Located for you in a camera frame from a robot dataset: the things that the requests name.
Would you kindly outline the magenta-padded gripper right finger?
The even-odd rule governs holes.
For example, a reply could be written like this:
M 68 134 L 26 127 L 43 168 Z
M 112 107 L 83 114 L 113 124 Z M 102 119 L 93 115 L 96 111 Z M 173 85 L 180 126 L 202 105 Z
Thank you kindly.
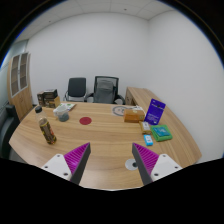
M 137 163 L 143 185 L 148 185 L 182 169 L 167 154 L 158 155 L 137 143 L 132 144 L 132 154 Z

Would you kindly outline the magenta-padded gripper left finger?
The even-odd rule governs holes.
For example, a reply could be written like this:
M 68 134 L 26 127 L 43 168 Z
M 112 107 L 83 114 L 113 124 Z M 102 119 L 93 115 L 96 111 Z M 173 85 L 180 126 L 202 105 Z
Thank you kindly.
M 42 169 L 78 185 L 90 153 L 90 144 L 86 143 L 65 155 L 56 154 L 42 166 Z

